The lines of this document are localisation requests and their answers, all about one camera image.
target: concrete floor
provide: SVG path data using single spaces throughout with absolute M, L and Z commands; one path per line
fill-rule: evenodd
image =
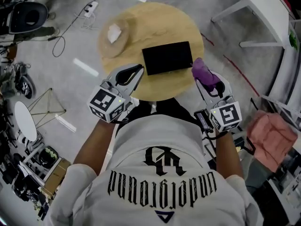
M 48 0 L 50 12 L 56 12 L 56 19 L 48 22 L 48 26 L 58 26 L 64 31 L 91 0 Z M 274 41 L 272 35 L 252 12 L 244 8 L 213 24 L 210 19 L 220 11 L 236 3 L 238 0 L 147 0 L 162 2 L 179 8 L 188 14 L 214 46 L 204 38 L 204 61 L 208 67 L 222 74 L 231 84 L 236 100 L 239 101 L 243 118 L 250 112 L 250 98 L 257 96 L 251 87 L 224 57 L 232 60 L 246 75 L 260 94 L 265 94 L 277 73 L 282 48 L 241 48 L 238 44 L 244 40 Z M 96 21 L 93 27 L 101 28 L 111 17 L 124 9 L 140 3 L 137 0 L 98 0 L 95 10 Z M 16 61 L 32 65 L 28 70 L 39 96 L 52 87 L 67 113 L 62 117 L 76 127 L 70 131 L 58 120 L 39 128 L 47 145 L 57 150 L 60 156 L 73 161 L 82 144 L 85 142 L 97 118 L 88 110 L 86 102 L 95 85 L 99 85 L 106 77 L 97 51 L 98 30 L 82 31 L 78 29 L 82 23 L 79 19 L 64 35 L 66 47 L 59 58 L 52 55 L 55 41 L 23 42 L 18 46 Z M 60 52 L 59 42 L 55 53 Z M 94 77 L 73 63 L 74 58 L 99 72 Z M 17 100 L 27 105 L 33 100 L 15 97 L 11 99 L 14 106 Z M 190 112 L 194 112 L 200 104 L 200 95 L 195 87 L 179 95 L 178 100 Z

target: cardboard box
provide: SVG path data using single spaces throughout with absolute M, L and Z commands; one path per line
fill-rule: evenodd
M 55 194 L 56 188 L 61 184 L 66 175 L 67 168 L 71 165 L 69 161 L 62 158 L 59 164 L 55 167 L 49 178 L 46 180 L 41 192 L 47 197 L 52 198 Z

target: black tablet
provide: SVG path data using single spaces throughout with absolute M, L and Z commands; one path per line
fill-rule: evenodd
M 142 49 L 148 75 L 191 67 L 189 42 L 171 43 Z

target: red line on floor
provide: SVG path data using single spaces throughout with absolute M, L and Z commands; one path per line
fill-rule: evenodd
M 247 81 L 247 83 L 251 86 L 252 90 L 255 92 L 255 94 L 260 97 L 259 93 L 257 92 L 257 90 L 254 88 L 254 86 L 251 84 L 251 82 L 248 80 L 248 78 L 241 72 L 241 70 L 236 66 L 236 64 L 230 60 L 229 58 L 227 58 L 225 55 L 223 55 L 237 70 L 238 72 L 242 75 L 242 77 Z
M 209 43 L 211 43 L 211 44 L 214 46 L 214 43 L 213 43 L 211 40 L 209 40 L 204 34 L 201 33 L 201 35 L 202 35 Z

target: shirt sleeve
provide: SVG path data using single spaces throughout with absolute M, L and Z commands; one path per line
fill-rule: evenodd
M 226 181 L 227 183 L 230 184 L 231 187 L 234 188 L 235 191 L 239 193 L 239 195 L 244 200 L 245 209 L 246 209 L 246 225 L 262 226 L 263 225 L 262 214 L 259 210 L 256 201 L 248 192 L 245 181 L 237 175 L 232 175 L 226 178 Z
M 96 177 L 94 170 L 87 165 L 71 165 L 48 210 L 44 225 L 68 226 L 74 203 Z

